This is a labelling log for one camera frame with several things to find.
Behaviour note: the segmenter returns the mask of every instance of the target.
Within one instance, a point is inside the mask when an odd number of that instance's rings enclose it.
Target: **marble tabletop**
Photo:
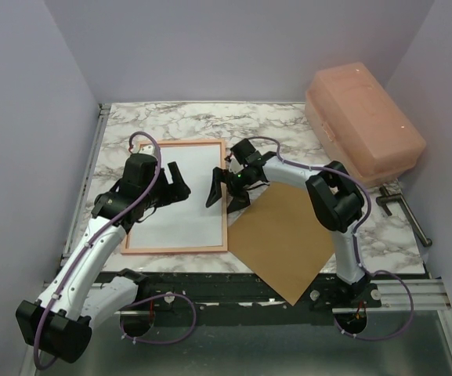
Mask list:
[[[224,138],[230,147],[249,136],[269,136],[282,144],[284,157],[307,164],[326,164],[330,160],[304,116],[301,103],[116,103],[107,121],[99,156],[87,193],[85,211],[79,224],[83,234],[93,200],[109,190],[119,179],[128,158],[128,138],[135,132],[149,132],[156,139]],[[261,153],[274,150],[267,141],[255,141]],[[399,190],[389,185],[391,192]],[[255,190],[255,199],[262,190]],[[387,269],[394,273],[424,273],[414,233],[398,204],[390,204],[388,217],[375,204],[378,190],[371,191],[371,217],[361,226],[362,256],[370,271]],[[228,224],[241,211],[228,215]],[[130,268],[145,272],[250,273],[251,270],[231,253],[198,255],[122,255],[117,249],[107,260],[104,271]],[[335,272],[334,256],[321,270]]]

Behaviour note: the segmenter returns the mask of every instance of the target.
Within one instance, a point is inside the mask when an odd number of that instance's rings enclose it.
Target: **brown cardboard sheet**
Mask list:
[[[229,228],[229,250],[294,305],[334,253],[306,190],[271,186]]]

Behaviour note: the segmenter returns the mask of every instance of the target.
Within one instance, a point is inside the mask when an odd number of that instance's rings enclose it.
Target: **pink translucent box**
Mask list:
[[[426,142],[362,63],[320,70],[306,117],[328,157],[366,186],[413,168]]]

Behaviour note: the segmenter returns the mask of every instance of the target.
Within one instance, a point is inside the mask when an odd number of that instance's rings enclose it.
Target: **gray floor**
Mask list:
[[[402,313],[370,315],[363,334],[387,334],[397,329],[404,317]],[[168,339],[185,329],[158,331],[160,339]],[[287,325],[199,327],[184,342],[170,346],[122,341],[116,316],[93,335],[77,363],[58,361],[42,374],[450,376],[452,361],[436,312],[416,313],[407,333],[386,342],[352,340],[340,335],[335,327]]]

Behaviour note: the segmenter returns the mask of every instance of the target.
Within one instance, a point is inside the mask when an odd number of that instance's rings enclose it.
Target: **gray wall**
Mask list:
[[[428,143],[402,181],[433,239],[428,266],[443,277],[452,301],[452,2],[433,5],[387,90]]]
[[[63,249],[98,106],[42,0],[0,0],[0,375],[18,374],[15,320]]]
[[[303,100],[362,60],[385,84],[432,0],[45,0],[100,102]]]

